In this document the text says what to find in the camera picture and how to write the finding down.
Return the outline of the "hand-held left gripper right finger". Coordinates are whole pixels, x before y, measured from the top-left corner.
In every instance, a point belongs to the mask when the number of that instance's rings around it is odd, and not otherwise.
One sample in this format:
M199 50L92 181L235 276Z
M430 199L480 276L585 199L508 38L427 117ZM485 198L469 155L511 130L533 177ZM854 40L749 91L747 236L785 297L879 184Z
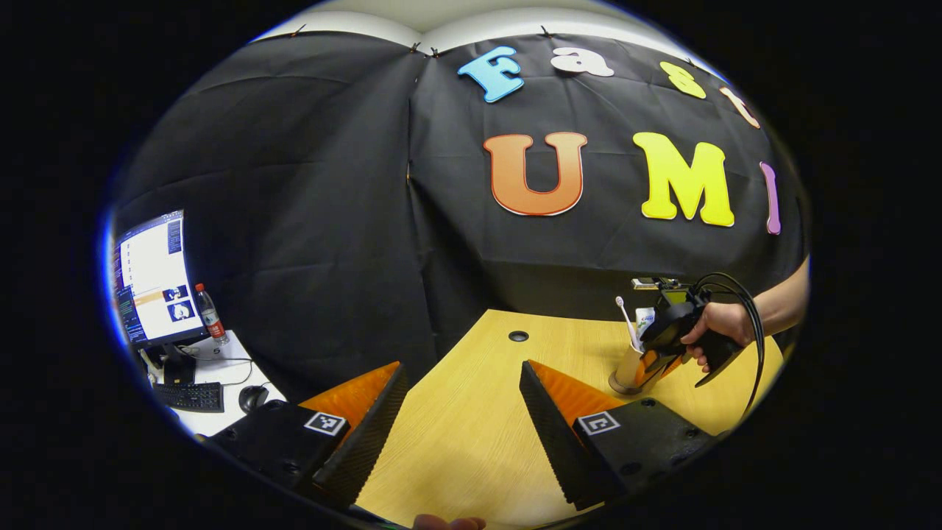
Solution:
M583 510L648 489L717 437L645 397L619 400L536 360L520 393L566 502Z

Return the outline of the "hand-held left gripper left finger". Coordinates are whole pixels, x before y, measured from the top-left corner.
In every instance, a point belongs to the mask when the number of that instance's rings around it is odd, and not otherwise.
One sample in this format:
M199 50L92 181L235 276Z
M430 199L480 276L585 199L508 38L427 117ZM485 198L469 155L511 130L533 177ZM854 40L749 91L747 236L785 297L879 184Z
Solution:
M301 403L269 400L208 444L283 489L349 509L409 389L404 366L393 361Z

